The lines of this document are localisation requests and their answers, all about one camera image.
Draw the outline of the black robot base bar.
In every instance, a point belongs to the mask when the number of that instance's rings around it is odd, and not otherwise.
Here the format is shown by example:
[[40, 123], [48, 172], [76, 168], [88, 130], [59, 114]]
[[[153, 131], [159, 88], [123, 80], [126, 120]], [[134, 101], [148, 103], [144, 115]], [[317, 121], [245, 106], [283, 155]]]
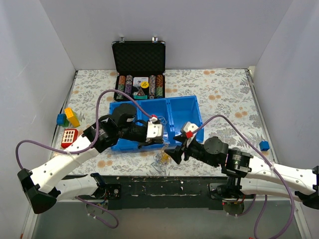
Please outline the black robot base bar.
[[226, 177], [102, 176], [105, 189], [95, 199], [109, 210], [207, 208], [222, 210], [211, 191], [226, 184]]

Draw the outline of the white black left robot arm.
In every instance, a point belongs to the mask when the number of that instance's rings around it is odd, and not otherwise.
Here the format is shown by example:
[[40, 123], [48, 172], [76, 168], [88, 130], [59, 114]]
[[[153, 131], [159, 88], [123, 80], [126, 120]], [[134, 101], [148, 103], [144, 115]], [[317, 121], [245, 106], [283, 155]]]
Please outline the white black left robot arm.
[[137, 108], [120, 104], [110, 115], [102, 116], [61, 154], [32, 170], [22, 169], [17, 176], [33, 212], [41, 214], [57, 201], [88, 195], [95, 199], [114, 197], [114, 186], [109, 186], [99, 173], [65, 179], [85, 161], [94, 158], [125, 139], [138, 147], [163, 143], [164, 126], [152, 116], [148, 121], [138, 120]]

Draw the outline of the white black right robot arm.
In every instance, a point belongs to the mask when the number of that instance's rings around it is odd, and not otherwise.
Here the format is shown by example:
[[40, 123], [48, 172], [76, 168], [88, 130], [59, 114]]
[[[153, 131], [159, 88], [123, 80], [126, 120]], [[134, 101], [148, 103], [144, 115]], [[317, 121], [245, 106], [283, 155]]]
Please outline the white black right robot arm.
[[228, 144], [214, 136], [199, 143], [195, 137], [175, 137], [181, 144], [166, 149], [177, 164], [189, 158], [209, 166], [220, 167], [228, 179], [226, 184], [211, 188], [214, 199], [239, 199], [245, 195], [270, 195], [292, 197], [295, 201], [312, 208], [319, 208], [319, 169], [298, 169], [277, 163], [266, 163], [264, 159]]

